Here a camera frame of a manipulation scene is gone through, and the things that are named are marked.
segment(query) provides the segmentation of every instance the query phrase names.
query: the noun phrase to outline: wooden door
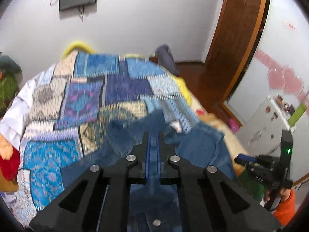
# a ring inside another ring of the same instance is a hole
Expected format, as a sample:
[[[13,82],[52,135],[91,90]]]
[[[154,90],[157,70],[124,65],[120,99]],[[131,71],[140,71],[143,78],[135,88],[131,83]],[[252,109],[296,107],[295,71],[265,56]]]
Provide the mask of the wooden door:
[[[205,64],[224,93],[245,55],[255,28],[261,0],[224,0]]]

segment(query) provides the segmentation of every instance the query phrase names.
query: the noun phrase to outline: orange clothing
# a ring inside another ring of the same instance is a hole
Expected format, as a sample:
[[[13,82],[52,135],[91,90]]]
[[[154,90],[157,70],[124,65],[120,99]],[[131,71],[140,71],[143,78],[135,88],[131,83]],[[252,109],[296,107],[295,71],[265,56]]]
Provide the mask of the orange clothing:
[[[277,217],[281,225],[285,226],[295,214],[295,192],[292,189],[289,198],[285,202],[280,202],[274,216]]]

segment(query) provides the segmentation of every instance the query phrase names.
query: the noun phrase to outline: white wall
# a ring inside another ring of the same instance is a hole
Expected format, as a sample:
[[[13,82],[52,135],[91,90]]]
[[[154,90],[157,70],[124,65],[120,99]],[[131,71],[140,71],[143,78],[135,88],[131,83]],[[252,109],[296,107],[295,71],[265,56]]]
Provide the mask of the white wall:
[[[50,0],[13,0],[0,19],[0,51],[23,70],[23,85],[57,62],[74,40],[98,52],[149,55],[168,44],[177,61],[202,60],[218,0],[98,0],[59,14]]]
[[[291,67],[296,77],[304,82],[303,91],[309,89],[309,23],[294,0],[271,0],[266,25],[258,49],[267,53],[281,67]],[[269,69],[259,59],[253,58],[247,72],[237,87],[228,106],[244,122],[268,95],[282,95],[294,107],[296,95],[285,95],[283,90],[272,90],[268,82]],[[294,149],[291,178],[295,181],[309,173],[309,117],[307,113],[296,123],[293,134]]]

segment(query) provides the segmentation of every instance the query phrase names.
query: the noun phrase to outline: stuffed toy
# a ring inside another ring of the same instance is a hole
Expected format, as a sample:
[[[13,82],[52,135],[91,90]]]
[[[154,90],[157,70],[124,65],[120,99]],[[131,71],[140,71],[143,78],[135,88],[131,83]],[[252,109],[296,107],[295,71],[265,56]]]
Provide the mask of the stuffed toy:
[[[9,160],[13,155],[13,147],[0,133],[0,156],[4,160]]]
[[[15,180],[20,164],[20,153],[13,147],[13,153],[10,159],[3,159],[0,156],[0,168],[3,177],[8,180]]]
[[[0,169],[0,191],[1,192],[16,192],[18,190],[18,183],[16,180],[8,181],[3,177]]]

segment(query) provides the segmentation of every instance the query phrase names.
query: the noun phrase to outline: door frame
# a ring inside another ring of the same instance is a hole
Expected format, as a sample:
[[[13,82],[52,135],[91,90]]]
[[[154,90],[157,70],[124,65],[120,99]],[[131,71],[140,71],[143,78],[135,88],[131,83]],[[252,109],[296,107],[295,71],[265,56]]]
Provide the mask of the door frame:
[[[227,5],[227,0],[223,0],[223,4],[222,4],[219,20],[218,20],[218,23],[217,23],[217,27],[216,27],[216,30],[215,30],[215,33],[214,33],[213,40],[211,41],[211,46],[209,48],[209,51],[208,51],[208,54],[207,54],[207,57],[206,57],[204,64],[207,64],[208,60],[211,57],[211,52],[214,48],[215,41],[216,41],[218,34],[219,34],[219,31],[220,31],[220,27],[221,27],[221,24],[222,24],[223,14],[225,12],[226,5]],[[228,99],[228,97],[229,97],[232,89],[234,88],[235,84],[237,83],[238,78],[241,75],[241,72],[243,71],[245,65],[248,64],[251,61],[251,59],[253,58],[253,54],[254,54],[254,52],[257,48],[261,34],[263,32],[264,24],[265,24],[265,21],[266,21],[266,20],[263,20],[263,19],[265,19],[267,17],[268,8],[269,8],[269,3],[267,4],[267,0],[261,0],[259,13],[257,15],[256,23],[255,23],[249,44],[248,44],[247,49],[245,51],[245,54],[243,55],[242,60],[240,61],[240,64],[237,68],[237,71],[232,78],[232,81],[230,82],[230,84],[229,84],[228,88],[226,89],[222,99],[219,102],[220,107],[223,110],[225,110],[228,113],[228,115],[230,115],[233,119],[235,119],[240,126],[242,126],[242,123],[226,107],[224,102]]]

